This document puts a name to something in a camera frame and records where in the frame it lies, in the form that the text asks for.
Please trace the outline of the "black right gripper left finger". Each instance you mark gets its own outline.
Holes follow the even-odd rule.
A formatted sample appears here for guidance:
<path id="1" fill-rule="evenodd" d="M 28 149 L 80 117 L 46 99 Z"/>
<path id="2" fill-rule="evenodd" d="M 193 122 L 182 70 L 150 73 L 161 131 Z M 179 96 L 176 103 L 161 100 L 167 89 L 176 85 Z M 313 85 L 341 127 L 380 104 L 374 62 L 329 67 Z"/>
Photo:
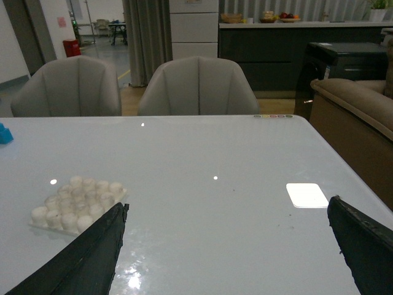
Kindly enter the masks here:
<path id="1" fill-rule="evenodd" d="M 117 203 L 8 294 L 108 294 L 123 246 L 128 204 Z"/>

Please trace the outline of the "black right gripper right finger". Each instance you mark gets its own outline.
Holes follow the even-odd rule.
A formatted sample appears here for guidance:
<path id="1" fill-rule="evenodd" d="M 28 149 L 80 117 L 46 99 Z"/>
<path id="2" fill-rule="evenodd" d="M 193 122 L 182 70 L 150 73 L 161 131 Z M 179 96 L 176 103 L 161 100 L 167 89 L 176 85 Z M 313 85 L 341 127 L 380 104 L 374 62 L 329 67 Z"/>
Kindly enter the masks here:
<path id="1" fill-rule="evenodd" d="M 361 294 L 392 294 L 392 230 L 336 195 L 330 227 Z"/>

